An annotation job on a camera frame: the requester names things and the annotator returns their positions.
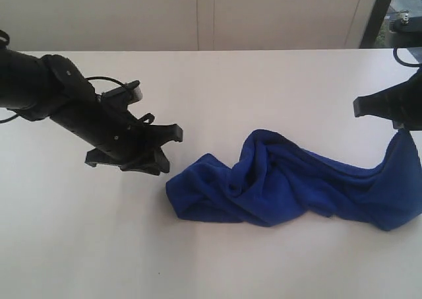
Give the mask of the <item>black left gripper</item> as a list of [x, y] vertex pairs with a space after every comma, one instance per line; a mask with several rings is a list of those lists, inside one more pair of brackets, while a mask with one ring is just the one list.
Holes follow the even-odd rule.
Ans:
[[20, 110], [28, 121], [49, 118], [91, 144], [85, 163], [116, 166], [122, 171], [168, 174], [170, 163], [158, 148], [170, 141], [181, 143], [183, 130], [177, 124], [152, 125], [154, 116], [136, 118], [128, 107], [101, 102], [76, 65], [60, 55], [45, 55], [40, 61], [47, 70], [52, 93], [33, 107]]

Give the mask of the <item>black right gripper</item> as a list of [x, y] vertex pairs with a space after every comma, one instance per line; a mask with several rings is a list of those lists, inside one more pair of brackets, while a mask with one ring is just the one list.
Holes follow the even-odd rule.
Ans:
[[353, 101], [355, 117], [395, 118], [394, 129], [421, 130], [421, 71], [407, 81]]

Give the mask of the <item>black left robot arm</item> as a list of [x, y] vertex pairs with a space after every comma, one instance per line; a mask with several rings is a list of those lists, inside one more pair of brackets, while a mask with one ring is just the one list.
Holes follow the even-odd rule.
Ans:
[[155, 125], [154, 115], [137, 118], [128, 107], [141, 100], [140, 82], [117, 83], [97, 94], [92, 78], [62, 55], [37, 58], [1, 49], [1, 107], [28, 121], [49, 118], [91, 144], [85, 163], [116, 166], [155, 176], [169, 173], [162, 146], [181, 142], [177, 124]]

